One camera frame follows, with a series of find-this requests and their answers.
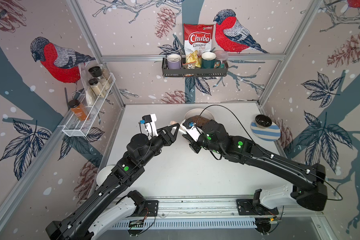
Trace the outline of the cream ceramic flower pot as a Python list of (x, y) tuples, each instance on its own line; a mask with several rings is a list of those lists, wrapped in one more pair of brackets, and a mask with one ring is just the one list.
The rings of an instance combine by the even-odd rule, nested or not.
[(186, 113), (184, 119), (191, 119), (191, 122), (197, 124), (197, 127), (201, 129), (206, 123), (215, 118), (208, 110), (192, 109)]

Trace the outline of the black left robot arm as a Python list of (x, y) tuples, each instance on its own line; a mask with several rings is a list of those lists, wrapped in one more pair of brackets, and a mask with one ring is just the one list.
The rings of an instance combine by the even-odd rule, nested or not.
[(62, 221), (53, 221), (46, 227), (51, 240), (91, 240), (93, 223), (111, 202), (127, 190), (145, 171), (144, 166), (177, 139), (180, 125), (158, 129), (158, 135), (148, 139), (136, 134), (127, 145), (127, 151), (99, 188), (76, 211)]

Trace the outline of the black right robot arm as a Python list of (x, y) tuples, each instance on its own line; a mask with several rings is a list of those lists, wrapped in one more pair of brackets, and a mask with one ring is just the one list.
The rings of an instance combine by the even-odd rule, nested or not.
[(256, 167), (288, 181), (271, 190), (256, 190), (253, 205), (269, 210), (281, 206), (300, 206), (316, 212), (324, 210), (328, 201), (324, 166), (299, 164), (264, 149), (252, 140), (230, 136), (225, 127), (214, 120), (202, 128), (191, 120), (185, 120), (181, 127), (195, 153), (204, 149), (230, 162)]

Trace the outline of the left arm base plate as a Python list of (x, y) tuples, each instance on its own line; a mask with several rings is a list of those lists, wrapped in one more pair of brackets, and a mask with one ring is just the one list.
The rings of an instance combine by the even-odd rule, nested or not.
[(159, 201), (144, 201), (137, 205), (131, 217), (156, 217), (158, 215)]

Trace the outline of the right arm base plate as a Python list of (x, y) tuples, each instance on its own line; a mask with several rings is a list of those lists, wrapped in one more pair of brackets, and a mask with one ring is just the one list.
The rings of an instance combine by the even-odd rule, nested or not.
[(279, 214), (278, 208), (267, 209), (261, 205), (254, 205), (253, 200), (237, 199), (237, 210), (240, 216), (276, 216)]

